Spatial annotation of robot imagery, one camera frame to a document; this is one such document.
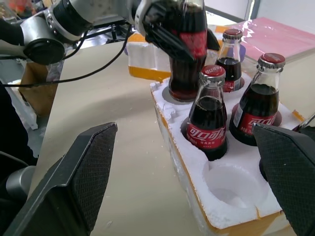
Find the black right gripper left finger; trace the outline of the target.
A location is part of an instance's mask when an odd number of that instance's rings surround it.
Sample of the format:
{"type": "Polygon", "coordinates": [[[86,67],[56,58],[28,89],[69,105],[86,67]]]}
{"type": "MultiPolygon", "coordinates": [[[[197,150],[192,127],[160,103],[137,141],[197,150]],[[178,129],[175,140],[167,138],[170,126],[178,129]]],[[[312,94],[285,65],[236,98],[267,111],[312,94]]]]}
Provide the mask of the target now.
{"type": "Polygon", "coordinates": [[[4,236],[90,236],[107,187],[117,130],[110,122],[79,134],[30,194],[4,236]]]}

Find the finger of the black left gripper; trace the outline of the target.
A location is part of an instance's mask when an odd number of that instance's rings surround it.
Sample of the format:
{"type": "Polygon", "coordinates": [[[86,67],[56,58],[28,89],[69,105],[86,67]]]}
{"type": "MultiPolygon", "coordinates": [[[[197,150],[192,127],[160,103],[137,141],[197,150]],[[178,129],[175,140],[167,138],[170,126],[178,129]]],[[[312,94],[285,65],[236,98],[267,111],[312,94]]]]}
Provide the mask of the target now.
{"type": "Polygon", "coordinates": [[[182,61],[195,61],[187,45],[176,35],[157,24],[144,24],[145,39],[163,50],[171,58],[182,61]]]}
{"type": "Polygon", "coordinates": [[[221,47],[216,36],[209,28],[207,28],[207,49],[213,50],[213,51],[219,51],[220,48],[221,47]]]}

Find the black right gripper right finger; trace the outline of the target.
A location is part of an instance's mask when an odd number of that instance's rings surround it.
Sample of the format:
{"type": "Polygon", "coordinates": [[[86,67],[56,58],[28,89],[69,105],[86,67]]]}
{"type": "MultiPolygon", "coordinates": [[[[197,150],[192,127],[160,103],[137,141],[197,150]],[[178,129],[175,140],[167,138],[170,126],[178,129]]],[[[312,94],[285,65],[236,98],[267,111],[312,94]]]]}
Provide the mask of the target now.
{"type": "Polygon", "coordinates": [[[297,236],[315,236],[315,127],[255,124],[260,169],[297,236]]]}

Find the glass cola bottle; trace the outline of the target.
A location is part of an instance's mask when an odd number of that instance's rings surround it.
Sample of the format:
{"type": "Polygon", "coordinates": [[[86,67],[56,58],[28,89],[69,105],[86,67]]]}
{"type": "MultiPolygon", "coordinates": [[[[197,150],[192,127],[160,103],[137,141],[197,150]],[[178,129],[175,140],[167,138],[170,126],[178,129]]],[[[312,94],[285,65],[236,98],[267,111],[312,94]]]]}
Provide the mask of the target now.
{"type": "Polygon", "coordinates": [[[198,92],[199,73],[207,57],[204,0],[178,0],[170,29],[186,44],[195,61],[169,58],[171,69],[169,92],[178,101],[193,101],[198,92]]]}
{"type": "Polygon", "coordinates": [[[203,151],[209,161],[220,159],[227,152],[224,83],[224,68],[219,65],[203,67],[186,127],[187,140],[203,151]]]}
{"type": "Polygon", "coordinates": [[[256,146],[252,133],[255,123],[272,125],[279,107],[280,75],[285,57],[277,53],[264,53],[257,61],[257,71],[232,114],[229,131],[235,139],[256,146]]]}
{"type": "Polygon", "coordinates": [[[222,47],[216,60],[216,65],[225,69],[224,92],[233,92],[241,88],[241,38],[239,29],[227,29],[223,33],[222,47]]]}

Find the white foam box yellow tape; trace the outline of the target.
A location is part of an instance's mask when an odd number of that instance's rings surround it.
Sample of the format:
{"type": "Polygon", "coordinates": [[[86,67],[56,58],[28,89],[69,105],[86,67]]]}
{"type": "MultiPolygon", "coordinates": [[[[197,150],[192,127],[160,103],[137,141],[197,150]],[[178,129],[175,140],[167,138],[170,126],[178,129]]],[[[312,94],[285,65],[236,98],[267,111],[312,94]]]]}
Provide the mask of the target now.
{"type": "Polygon", "coordinates": [[[169,56],[148,43],[139,32],[128,38],[125,53],[128,55],[131,76],[158,82],[170,77],[169,56]]]}

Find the white foam crate yellow tape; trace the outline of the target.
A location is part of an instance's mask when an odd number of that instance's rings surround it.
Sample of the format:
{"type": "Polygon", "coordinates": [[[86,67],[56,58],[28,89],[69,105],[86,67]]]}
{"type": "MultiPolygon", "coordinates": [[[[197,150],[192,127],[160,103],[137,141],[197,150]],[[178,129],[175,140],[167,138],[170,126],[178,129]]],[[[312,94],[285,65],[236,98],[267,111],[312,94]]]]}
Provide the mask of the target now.
{"type": "Polygon", "coordinates": [[[227,133],[227,153],[210,162],[185,137],[191,104],[172,99],[168,80],[150,87],[161,134],[203,236],[271,236],[287,228],[259,171],[258,148],[227,133]]]}

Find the brown cardboard box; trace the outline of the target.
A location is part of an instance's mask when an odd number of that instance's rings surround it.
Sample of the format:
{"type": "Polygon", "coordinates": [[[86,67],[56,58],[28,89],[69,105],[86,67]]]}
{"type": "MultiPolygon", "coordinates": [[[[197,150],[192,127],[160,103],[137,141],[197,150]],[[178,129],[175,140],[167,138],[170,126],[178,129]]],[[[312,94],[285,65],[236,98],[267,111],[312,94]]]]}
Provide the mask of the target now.
{"type": "MultiPolygon", "coordinates": [[[[28,62],[21,79],[21,84],[44,83],[47,76],[48,70],[45,65],[28,62]]],[[[47,117],[50,115],[53,106],[57,86],[57,84],[54,84],[32,88],[18,88],[18,90],[22,97],[31,105],[37,116],[47,117]]]]}

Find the silver and black robot body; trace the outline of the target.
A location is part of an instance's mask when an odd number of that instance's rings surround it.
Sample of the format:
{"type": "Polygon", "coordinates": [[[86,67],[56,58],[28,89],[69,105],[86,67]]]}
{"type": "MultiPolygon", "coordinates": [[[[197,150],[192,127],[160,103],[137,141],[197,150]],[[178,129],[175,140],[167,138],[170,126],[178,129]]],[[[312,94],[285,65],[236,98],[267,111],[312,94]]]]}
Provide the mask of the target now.
{"type": "Polygon", "coordinates": [[[23,207],[37,159],[11,97],[0,83],[0,236],[23,207]]]}

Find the pink sheet stack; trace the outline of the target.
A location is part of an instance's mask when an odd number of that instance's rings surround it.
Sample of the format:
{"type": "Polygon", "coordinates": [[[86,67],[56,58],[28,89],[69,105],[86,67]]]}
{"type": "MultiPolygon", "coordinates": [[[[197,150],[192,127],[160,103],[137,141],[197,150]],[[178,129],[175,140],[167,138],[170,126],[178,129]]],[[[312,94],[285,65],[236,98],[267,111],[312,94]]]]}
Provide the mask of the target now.
{"type": "Polygon", "coordinates": [[[233,24],[243,32],[242,45],[246,56],[253,60],[263,53],[277,53],[295,60],[315,53],[315,35],[265,17],[233,24]]]}

